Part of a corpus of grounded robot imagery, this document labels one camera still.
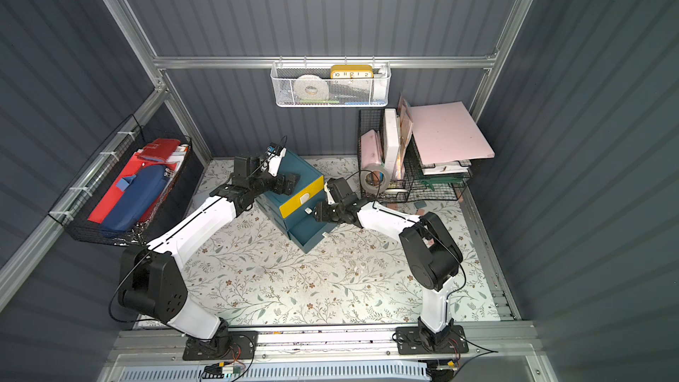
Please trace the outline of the teal bottom drawer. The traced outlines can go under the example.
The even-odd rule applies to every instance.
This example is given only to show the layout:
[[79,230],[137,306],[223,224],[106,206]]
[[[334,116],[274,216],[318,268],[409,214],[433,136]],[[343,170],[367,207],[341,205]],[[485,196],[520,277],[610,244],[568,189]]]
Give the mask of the teal bottom drawer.
[[288,234],[294,244],[304,253],[311,252],[328,233],[336,228],[334,223],[318,222],[312,215],[301,219]]

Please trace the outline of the yellow drawer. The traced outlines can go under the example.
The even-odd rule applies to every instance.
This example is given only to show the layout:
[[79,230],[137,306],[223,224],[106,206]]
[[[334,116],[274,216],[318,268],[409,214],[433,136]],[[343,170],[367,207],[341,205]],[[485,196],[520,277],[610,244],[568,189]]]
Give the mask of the yellow drawer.
[[293,194],[279,205],[281,217],[287,219],[302,207],[302,205],[305,205],[305,203],[323,189],[324,181],[325,178],[323,175],[311,180],[300,180],[299,186],[295,189]]

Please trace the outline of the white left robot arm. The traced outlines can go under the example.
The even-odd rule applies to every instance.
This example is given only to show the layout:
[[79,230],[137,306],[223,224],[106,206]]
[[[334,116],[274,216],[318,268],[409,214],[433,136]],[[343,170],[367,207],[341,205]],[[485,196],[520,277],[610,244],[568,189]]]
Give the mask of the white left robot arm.
[[198,341],[219,337],[225,324],[192,299],[181,270],[212,235],[249,210],[258,196],[293,192],[299,176],[279,169],[287,152],[271,144],[263,157],[237,157],[227,182],[210,191],[188,217],[144,246],[127,247],[111,300]]

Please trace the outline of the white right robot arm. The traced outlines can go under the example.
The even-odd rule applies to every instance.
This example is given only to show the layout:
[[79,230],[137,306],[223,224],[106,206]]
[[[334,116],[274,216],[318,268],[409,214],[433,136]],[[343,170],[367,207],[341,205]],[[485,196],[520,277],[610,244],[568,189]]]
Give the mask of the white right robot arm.
[[448,299],[458,291],[454,277],[463,270],[463,253],[441,218],[392,210],[360,197],[343,178],[325,182],[326,199],[318,203],[314,219],[380,233],[401,244],[411,275],[423,289],[418,325],[426,334],[440,335],[452,327]]

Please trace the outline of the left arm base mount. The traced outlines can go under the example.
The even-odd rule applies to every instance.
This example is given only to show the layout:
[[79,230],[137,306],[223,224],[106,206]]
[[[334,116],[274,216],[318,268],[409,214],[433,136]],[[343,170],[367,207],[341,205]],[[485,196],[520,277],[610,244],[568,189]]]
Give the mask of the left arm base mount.
[[211,341],[198,341],[188,337],[182,360],[223,361],[233,358],[250,360],[256,352],[258,335],[257,331],[236,331],[219,335]]

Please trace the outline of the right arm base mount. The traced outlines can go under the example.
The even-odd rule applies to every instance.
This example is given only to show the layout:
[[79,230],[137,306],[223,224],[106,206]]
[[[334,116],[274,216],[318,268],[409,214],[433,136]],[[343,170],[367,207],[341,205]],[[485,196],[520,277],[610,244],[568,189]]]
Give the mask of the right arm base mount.
[[447,326],[434,334],[427,327],[400,326],[392,340],[400,355],[461,355],[470,351],[460,325]]

